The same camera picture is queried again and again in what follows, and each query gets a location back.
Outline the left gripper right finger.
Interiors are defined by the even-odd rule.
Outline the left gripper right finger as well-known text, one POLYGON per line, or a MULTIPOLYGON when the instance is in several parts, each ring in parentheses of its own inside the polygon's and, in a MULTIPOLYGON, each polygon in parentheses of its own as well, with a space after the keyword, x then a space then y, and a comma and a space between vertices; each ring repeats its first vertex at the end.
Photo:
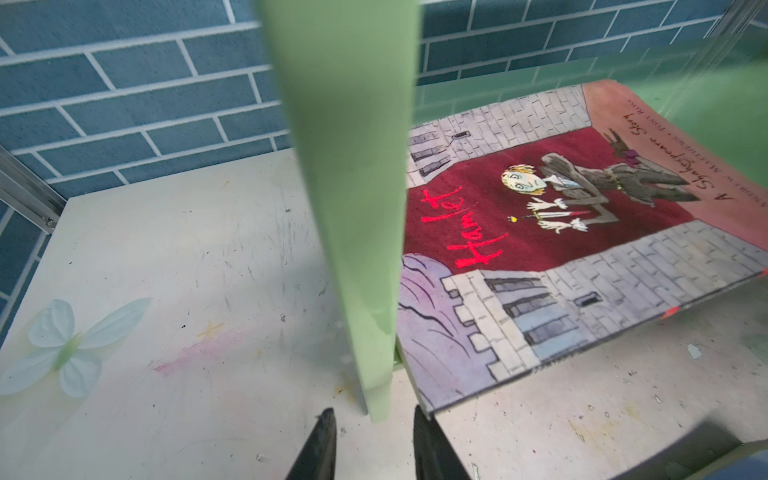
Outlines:
POLYGON ((435 418, 416 406, 413 447, 417 480, 470 480, 450 441, 435 418))

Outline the red Hamlet picture book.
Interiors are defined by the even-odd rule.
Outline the red Hamlet picture book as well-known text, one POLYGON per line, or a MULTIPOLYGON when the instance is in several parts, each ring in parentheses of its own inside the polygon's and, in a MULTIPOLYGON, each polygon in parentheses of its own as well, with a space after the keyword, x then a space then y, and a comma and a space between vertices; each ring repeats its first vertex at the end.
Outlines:
POLYGON ((432 415, 767 270, 767 193, 601 80, 414 127, 397 347, 432 415))

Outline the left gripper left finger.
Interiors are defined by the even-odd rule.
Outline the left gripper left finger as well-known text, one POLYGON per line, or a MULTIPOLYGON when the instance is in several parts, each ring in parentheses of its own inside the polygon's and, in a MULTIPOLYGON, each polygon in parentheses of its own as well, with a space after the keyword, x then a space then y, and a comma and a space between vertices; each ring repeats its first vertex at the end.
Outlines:
POLYGON ((337 456, 337 422, 333 408, 326 408, 289 470, 287 480, 334 480, 337 456))

